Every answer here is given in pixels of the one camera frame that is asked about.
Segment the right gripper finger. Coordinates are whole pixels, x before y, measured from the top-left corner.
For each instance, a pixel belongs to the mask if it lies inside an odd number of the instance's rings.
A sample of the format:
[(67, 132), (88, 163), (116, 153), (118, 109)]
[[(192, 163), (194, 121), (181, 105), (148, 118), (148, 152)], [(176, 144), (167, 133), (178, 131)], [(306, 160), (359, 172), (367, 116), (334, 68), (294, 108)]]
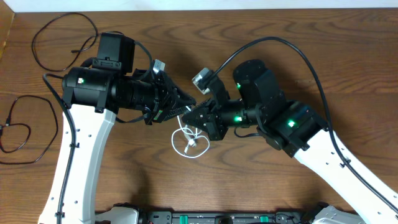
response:
[(203, 102), (201, 102), (198, 106), (194, 108), (195, 111), (199, 110), (209, 110), (211, 111), (212, 107), (214, 107), (215, 101), (212, 98), (209, 98)]
[(183, 115), (182, 121), (206, 133), (213, 133), (215, 131), (215, 114), (208, 107), (195, 108)]

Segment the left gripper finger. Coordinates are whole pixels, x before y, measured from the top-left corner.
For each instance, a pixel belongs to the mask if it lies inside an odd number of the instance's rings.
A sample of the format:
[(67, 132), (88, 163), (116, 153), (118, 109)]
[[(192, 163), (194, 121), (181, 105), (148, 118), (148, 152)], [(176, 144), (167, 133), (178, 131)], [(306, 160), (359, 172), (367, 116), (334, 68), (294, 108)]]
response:
[(189, 106), (184, 106), (184, 107), (181, 107), (181, 108), (172, 109), (172, 110), (168, 111), (165, 114), (165, 116), (164, 116), (162, 121), (168, 121), (168, 120), (170, 120), (170, 119), (172, 119), (172, 118), (174, 118), (176, 116), (184, 115), (184, 114), (188, 113), (189, 111), (190, 111), (190, 107)]
[(169, 80), (170, 93), (171, 93), (171, 107), (181, 108), (183, 106), (195, 106), (196, 100), (194, 97), (185, 93), (178, 87), (172, 80)]

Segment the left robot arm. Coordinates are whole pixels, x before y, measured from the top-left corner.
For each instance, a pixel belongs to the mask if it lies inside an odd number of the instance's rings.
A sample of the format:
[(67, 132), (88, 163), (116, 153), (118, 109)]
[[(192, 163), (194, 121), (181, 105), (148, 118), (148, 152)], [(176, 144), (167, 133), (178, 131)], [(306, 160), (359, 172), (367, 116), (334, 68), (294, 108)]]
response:
[(151, 60), (133, 69), (138, 45), (120, 33), (103, 33), (97, 56), (62, 77), (57, 100), (63, 111), (63, 136), (52, 188), (39, 223), (145, 223), (137, 208), (119, 204), (96, 213), (95, 195), (104, 147), (120, 109), (142, 112), (147, 125), (186, 112), (195, 99)]

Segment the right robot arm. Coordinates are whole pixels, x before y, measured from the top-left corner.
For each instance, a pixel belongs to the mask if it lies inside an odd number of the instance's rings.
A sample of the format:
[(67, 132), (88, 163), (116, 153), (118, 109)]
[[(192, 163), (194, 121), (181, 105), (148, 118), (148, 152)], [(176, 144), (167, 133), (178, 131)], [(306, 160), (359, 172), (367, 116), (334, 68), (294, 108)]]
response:
[(204, 68), (192, 82), (213, 96), (184, 114), (183, 122), (206, 132), (212, 141), (222, 140), (229, 128), (255, 126), (268, 145), (318, 174), (363, 222), (397, 223), (397, 192), (359, 161), (309, 105), (287, 100), (262, 60), (241, 63), (233, 79), (238, 100)]

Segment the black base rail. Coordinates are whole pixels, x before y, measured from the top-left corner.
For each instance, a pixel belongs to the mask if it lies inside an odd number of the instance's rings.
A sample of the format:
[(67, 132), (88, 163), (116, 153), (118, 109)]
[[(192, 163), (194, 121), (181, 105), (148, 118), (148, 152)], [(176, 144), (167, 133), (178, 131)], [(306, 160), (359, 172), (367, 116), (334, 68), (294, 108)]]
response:
[(359, 216), (342, 212), (320, 202), (314, 209), (278, 210), (276, 212), (176, 212), (174, 210), (144, 210), (129, 203), (118, 203), (107, 212), (96, 213), (95, 223), (132, 224), (365, 224)]

